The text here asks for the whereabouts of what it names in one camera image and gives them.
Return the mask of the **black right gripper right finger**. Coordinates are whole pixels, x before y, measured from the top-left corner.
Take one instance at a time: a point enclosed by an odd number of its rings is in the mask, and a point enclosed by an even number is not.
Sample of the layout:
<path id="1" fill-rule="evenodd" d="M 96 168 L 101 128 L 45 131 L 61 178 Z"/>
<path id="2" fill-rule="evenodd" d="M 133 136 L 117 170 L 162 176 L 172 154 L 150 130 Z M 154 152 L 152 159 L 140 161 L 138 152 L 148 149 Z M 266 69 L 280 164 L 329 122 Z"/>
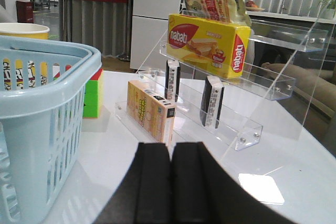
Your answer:
<path id="1" fill-rule="evenodd" d="M 174 223 L 291 223 L 243 190 L 202 142 L 178 143 L 172 169 Z"/>

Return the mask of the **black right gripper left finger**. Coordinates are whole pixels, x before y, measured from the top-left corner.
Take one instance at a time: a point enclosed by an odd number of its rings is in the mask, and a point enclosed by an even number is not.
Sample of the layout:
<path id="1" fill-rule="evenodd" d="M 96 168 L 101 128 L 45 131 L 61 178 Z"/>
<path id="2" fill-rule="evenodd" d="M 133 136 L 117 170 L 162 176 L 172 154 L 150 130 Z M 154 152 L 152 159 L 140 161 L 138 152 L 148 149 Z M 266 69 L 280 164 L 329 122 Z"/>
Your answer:
<path id="1" fill-rule="evenodd" d="M 94 223 L 170 223 L 170 157 L 162 143 L 139 143 L 134 159 Z"/>

